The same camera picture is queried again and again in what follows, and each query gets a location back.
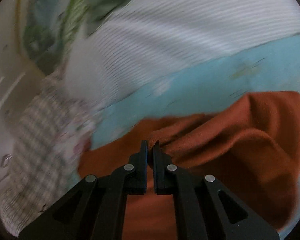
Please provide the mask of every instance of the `white striped cloth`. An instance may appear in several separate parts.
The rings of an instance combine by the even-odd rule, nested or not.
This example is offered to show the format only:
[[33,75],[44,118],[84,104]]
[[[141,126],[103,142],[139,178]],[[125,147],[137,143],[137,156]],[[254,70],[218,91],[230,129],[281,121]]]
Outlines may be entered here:
[[295,0],[132,0],[74,43],[65,87],[97,108],[158,77],[300,33]]

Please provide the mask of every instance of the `checkered fabric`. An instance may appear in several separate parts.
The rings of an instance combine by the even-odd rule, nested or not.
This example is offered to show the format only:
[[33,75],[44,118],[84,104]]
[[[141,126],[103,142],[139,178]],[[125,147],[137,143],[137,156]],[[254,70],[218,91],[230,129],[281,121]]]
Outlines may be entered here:
[[60,72],[43,81],[42,93],[23,113],[17,130],[9,178],[0,196],[0,217],[14,236],[66,193],[63,156],[52,148],[71,119],[68,100],[57,90]]

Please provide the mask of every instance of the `fabric fold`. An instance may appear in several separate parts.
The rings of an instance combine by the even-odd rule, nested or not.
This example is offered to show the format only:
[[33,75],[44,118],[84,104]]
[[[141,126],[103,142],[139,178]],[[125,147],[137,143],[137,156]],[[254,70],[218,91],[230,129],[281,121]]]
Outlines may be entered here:
[[[294,212],[300,175],[297,92],[246,94],[218,114],[142,120],[122,138],[84,153],[80,175],[110,174],[138,152],[142,139],[149,148],[159,140],[176,165],[194,174],[213,174],[277,229]],[[124,239],[164,239],[165,230],[174,239],[173,199],[154,194],[152,176],[148,171],[145,196],[128,197]]]

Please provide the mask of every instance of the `clothing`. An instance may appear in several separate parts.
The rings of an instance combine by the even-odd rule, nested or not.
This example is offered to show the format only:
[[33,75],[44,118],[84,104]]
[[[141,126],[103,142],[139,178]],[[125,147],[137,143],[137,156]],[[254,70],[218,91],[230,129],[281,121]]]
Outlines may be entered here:
[[80,153],[95,129],[82,102],[59,87],[60,69],[43,80],[42,92],[22,114],[16,131],[0,218],[14,236],[68,190]]
[[128,133],[144,118],[216,113],[248,92],[300,93],[300,34],[210,60],[150,82],[100,112],[92,149]]
[[18,0],[19,52],[45,75],[51,74],[71,51],[86,10],[84,0]]
[[[82,155],[81,177],[105,176],[159,140],[176,165],[215,175],[272,226],[282,228],[298,200],[300,95],[245,95],[219,114],[143,120],[122,138]],[[129,196],[123,239],[175,239],[171,196],[156,196],[148,171],[145,196]]]
[[131,0],[88,38],[85,27],[64,87],[101,109],[163,76],[300,33],[300,6],[296,0]]

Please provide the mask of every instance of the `light blue cloth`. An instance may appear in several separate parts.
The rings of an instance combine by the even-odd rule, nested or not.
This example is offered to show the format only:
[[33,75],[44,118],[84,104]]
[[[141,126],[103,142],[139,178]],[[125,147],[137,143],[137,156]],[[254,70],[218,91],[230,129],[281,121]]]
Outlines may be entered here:
[[[93,134],[99,148],[126,134],[146,117],[185,116],[226,109],[248,91],[300,92],[300,34],[211,60],[141,87],[124,100],[105,108]],[[284,230],[285,238],[300,219]]]

